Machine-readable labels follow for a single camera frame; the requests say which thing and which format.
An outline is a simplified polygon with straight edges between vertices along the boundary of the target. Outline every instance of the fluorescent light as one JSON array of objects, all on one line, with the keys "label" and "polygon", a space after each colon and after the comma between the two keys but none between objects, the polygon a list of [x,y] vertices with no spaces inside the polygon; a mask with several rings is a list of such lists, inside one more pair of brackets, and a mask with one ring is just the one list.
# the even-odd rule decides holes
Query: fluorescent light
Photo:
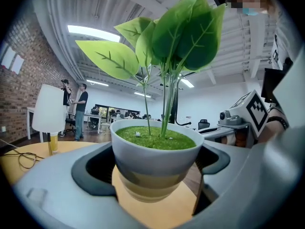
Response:
[{"label": "fluorescent light", "polygon": [[112,42],[119,42],[121,38],[120,36],[110,32],[101,31],[90,27],[77,26],[77,25],[68,25],[68,30],[70,33],[94,36]]},{"label": "fluorescent light", "polygon": [[144,94],[140,94],[140,93],[134,93],[134,94],[137,94],[137,95],[140,95],[140,96],[145,97],[145,95],[144,95]]},{"label": "fluorescent light", "polygon": [[188,80],[186,80],[186,79],[182,79],[181,80],[185,85],[187,85],[189,88],[193,88],[194,86],[193,86],[193,84],[192,83],[190,83]]},{"label": "fluorescent light", "polygon": [[103,86],[109,86],[105,83],[100,83],[100,82],[94,82],[94,81],[91,81],[91,80],[87,80],[87,82],[90,82],[90,83],[94,83],[94,84],[98,84],[98,85],[103,85]]}]

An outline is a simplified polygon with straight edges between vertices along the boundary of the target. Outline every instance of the face mask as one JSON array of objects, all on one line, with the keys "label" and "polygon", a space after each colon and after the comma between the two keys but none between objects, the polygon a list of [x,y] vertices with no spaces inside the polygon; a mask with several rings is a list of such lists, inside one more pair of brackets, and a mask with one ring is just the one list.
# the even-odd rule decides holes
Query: face mask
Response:
[{"label": "face mask", "polygon": [[254,15],[257,15],[258,12],[256,12],[254,9],[243,8],[243,14],[254,16]]}]

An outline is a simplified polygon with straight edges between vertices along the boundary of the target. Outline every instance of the white flower pot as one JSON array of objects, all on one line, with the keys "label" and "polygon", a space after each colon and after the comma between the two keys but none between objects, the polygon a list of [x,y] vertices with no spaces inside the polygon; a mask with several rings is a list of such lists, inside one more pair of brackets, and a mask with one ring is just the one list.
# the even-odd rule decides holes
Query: white flower pot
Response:
[{"label": "white flower pot", "polygon": [[[160,127],[162,122],[150,121]],[[183,150],[159,150],[136,145],[116,135],[122,128],[147,126],[147,120],[120,120],[110,126],[112,148],[126,190],[137,200],[157,202],[169,196],[195,162],[204,137],[190,128],[168,124],[167,129],[191,138],[196,146]]]}]

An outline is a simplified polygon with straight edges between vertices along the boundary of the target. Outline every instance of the white lampshade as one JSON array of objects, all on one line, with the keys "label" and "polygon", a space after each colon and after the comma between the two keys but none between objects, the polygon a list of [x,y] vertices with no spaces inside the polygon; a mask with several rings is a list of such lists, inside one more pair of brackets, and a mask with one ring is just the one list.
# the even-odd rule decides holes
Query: white lampshade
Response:
[{"label": "white lampshade", "polygon": [[43,84],[35,105],[32,128],[45,133],[62,131],[65,126],[62,101],[63,90]]}]

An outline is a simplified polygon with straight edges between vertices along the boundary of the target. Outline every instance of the round wooden table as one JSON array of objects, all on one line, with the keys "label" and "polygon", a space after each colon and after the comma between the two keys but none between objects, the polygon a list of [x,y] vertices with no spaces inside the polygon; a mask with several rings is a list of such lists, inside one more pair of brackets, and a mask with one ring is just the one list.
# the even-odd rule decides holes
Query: round wooden table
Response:
[{"label": "round wooden table", "polygon": [[[64,153],[92,144],[94,143],[58,142],[58,149],[59,153]],[[35,153],[44,158],[49,156],[48,143],[31,144],[20,147],[17,150],[21,153]],[[10,151],[7,154],[15,154],[15,152]],[[26,167],[30,167],[33,164],[33,161],[24,157],[20,161]],[[0,157],[0,162],[3,172],[11,185],[15,184],[28,171],[19,165],[17,155],[2,156]],[[119,179],[117,167],[114,168],[112,173],[112,185],[115,186],[120,205],[130,215],[149,228],[173,228],[192,218],[196,196],[183,182],[170,196],[157,203],[143,203],[132,198]]]}]

